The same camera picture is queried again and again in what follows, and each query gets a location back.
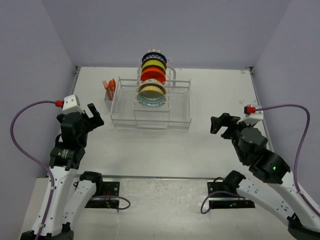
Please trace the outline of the yellow blue patterned bowl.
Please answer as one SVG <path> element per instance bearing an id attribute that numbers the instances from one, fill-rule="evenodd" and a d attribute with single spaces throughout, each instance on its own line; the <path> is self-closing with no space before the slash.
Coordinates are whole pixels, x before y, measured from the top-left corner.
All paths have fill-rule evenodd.
<path id="1" fill-rule="evenodd" d="M 166 95 L 159 87 L 151 85 L 141 89 L 136 99 L 146 107 L 161 107 L 166 102 Z"/>

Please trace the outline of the orange plastic bowl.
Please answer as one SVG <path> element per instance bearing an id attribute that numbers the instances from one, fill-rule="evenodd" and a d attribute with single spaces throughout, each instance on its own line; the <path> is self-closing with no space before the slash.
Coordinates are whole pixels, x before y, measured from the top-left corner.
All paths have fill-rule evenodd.
<path id="1" fill-rule="evenodd" d="M 156 79 L 161 83 L 163 83 L 166 81 L 166 76 L 160 69 L 156 67 L 150 67 L 144 70 L 140 77 L 140 80 L 142 82 L 145 82 L 146 80 L 149 80 L 149 79 Z"/>

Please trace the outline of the lime green plastic bowl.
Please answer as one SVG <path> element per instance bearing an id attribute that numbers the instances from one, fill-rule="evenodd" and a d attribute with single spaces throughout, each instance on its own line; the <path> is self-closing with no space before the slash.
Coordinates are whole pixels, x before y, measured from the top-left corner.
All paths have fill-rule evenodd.
<path id="1" fill-rule="evenodd" d="M 141 66 L 141 70 L 144 71 L 148 68 L 158 68 L 162 71 L 166 71 L 167 67 L 165 64 L 163 64 L 162 62 L 158 61 L 158 60 L 148 60 L 146 62 L 144 62 Z"/>

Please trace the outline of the white floral bowl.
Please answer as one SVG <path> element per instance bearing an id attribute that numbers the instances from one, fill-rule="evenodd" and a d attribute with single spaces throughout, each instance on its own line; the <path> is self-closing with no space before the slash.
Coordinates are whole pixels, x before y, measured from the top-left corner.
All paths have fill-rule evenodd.
<path id="1" fill-rule="evenodd" d="M 155 78 L 150 78 L 145 80 L 138 88 L 138 91 L 141 91 L 144 87 L 154 86 L 160 88 L 162 91 L 165 90 L 164 85 Z"/>

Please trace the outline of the dark blue patterned bowl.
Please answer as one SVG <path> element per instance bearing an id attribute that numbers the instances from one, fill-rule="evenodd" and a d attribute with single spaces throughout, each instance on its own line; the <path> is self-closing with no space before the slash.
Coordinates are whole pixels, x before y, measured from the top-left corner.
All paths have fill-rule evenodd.
<path id="1" fill-rule="evenodd" d="M 158 56 L 161 59 L 163 59 L 165 62 L 167 61 L 167 58 L 165 57 L 164 53 L 157 49 L 157 48 L 152 48 L 149 49 L 142 57 L 142 60 L 144 61 L 145 59 L 147 59 L 149 56 Z"/>

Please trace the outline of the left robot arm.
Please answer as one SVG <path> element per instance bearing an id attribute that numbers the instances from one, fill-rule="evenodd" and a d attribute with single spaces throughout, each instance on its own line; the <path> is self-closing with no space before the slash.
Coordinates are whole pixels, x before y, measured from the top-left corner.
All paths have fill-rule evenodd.
<path id="1" fill-rule="evenodd" d="M 92 117 L 82 109 L 63 111 L 56 118 L 61 133 L 56 137 L 46 166 L 49 180 L 38 217 L 32 228 L 21 235 L 22 240 L 72 240 L 81 211 L 92 196 L 103 193 L 102 176 L 87 172 L 68 199 L 70 188 L 85 155 L 88 134 L 103 126 L 104 121 L 93 103 L 88 104 Z"/>

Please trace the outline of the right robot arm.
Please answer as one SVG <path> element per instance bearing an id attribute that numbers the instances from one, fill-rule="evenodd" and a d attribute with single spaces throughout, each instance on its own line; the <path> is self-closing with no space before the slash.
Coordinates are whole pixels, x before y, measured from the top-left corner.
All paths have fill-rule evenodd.
<path id="1" fill-rule="evenodd" d="M 301 188 L 294 182 L 294 172 L 281 156 L 267 149 L 268 140 L 254 126 L 239 117 L 223 113 L 211 117 L 210 133 L 230 140 L 239 161 L 248 167 L 254 177 L 271 187 L 278 196 L 271 196 L 258 189 L 253 182 L 238 171 L 231 171 L 222 181 L 222 187 L 211 195 L 226 194 L 230 197 L 248 198 L 282 221 L 296 240 L 318 240 L 320 238 L 319 209 L 313 200 L 306 203 Z"/>

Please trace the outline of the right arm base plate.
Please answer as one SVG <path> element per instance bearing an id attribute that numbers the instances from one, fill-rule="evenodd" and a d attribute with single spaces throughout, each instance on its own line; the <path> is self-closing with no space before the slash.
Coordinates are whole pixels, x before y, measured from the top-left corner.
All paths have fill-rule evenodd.
<path id="1" fill-rule="evenodd" d="M 217 191 L 227 191 L 236 194 L 235 190 L 224 186 L 222 180 L 207 182 L 208 194 Z M 235 197 L 226 193 L 217 193 L 209 198 L 209 207 L 215 209 L 254 209 L 255 203 L 247 198 Z"/>

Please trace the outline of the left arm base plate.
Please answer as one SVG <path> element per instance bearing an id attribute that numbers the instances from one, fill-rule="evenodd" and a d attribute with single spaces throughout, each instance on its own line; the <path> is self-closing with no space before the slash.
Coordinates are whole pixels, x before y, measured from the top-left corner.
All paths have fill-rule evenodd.
<path id="1" fill-rule="evenodd" d="M 102 187 L 95 196 L 104 196 L 103 198 L 95 198 L 89 200 L 85 208 L 87 209 L 118 209 L 120 200 L 118 198 L 110 198 L 109 196 L 118 196 L 120 192 L 119 181 L 103 181 Z"/>

